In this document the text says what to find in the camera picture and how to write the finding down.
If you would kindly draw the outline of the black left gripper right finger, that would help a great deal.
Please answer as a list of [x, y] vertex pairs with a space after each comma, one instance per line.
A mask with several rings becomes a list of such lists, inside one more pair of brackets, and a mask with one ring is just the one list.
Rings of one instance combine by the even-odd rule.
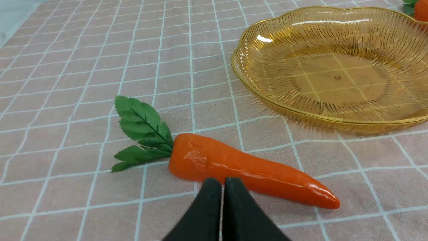
[[237, 177], [225, 181], [222, 237], [223, 241], [290, 241]]

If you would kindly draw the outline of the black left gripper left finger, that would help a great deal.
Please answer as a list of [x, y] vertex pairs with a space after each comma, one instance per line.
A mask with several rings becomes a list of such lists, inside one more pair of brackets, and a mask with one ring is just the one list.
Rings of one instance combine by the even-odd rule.
[[218, 241], [222, 186], [214, 178], [202, 183], [196, 198], [164, 241]]

